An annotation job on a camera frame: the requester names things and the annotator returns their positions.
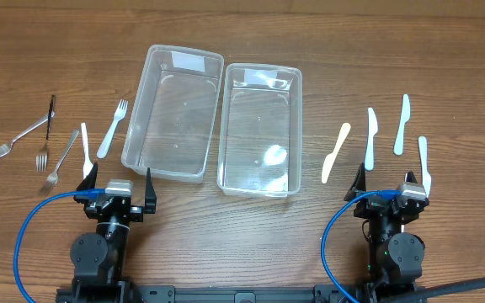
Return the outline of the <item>cream plastic knife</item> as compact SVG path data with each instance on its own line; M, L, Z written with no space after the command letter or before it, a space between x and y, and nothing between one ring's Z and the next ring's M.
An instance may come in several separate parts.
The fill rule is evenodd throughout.
M345 122L341 125L339 133L338 133L338 138L336 140L334 149L331 153L327 154L322 165L322 174L321 174L321 182L323 184L328 182L328 178L330 175L330 172L332 170L332 167L335 163L335 160L339 154L339 151L344 144L347 136L349 135L349 132L351 130L351 124L348 122Z

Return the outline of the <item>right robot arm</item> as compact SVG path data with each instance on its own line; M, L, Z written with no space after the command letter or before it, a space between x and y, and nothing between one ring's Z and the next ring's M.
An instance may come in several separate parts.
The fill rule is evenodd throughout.
M409 172L392 193L372 194L366 189L365 166L361 164L344 199L354 201L354 216L369 227L365 238L370 277L360 287L368 293L413 290L414 281L422 275L425 245L420 237L402 228L417 220L429 205L424 186Z

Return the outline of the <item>light blue plastic knife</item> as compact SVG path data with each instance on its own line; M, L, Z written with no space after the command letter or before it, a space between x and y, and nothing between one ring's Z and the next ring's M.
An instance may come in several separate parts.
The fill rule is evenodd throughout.
M365 150L365 170L372 171L374 169L374 138L378 132L378 121L376 118L376 113L373 108L368 108L368 136L367 145Z

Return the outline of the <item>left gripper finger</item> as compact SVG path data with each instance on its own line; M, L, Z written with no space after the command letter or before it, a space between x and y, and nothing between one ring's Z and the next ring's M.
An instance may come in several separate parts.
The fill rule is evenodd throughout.
M157 195L152 184L151 169L148 168L147 175L146 175L144 213L155 214L156 208L157 208Z
M93 197L89 191L95 189L99 165L95 162L86 178L77 186L79 194L75 195L76 201L88 201Z

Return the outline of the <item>white plastic knife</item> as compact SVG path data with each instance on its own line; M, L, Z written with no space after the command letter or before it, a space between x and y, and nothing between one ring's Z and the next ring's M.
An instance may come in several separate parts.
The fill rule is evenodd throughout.
M420 136L418 138L418 149L421 164L422 184L424 186L426 196L429 197L432 178L428 170L428 142L425 136Z

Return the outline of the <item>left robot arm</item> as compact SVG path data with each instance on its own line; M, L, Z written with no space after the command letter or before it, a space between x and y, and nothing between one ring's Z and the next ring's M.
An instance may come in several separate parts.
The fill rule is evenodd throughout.
M132 182L128 180L112 179L106 189L97 189L98 168L98 164L93 165L74 195L87 218L97 221L96 230L76 239L70 257L76 283L107 286L123 280L130 223L142 222L144 215L156 212L157 195L150 170L146 174L145 204L139 206L131 203Z

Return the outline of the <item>pale blue plastic knife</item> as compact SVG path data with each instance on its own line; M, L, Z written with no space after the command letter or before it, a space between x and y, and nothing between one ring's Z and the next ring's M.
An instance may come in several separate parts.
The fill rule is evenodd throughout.
M403 154L405 127L407 122L410 120L410 114L411 114L410 99L407 94L404 94L402 96L402 111L400 114L397 137L393 148L393 152L397 156L401 156Z

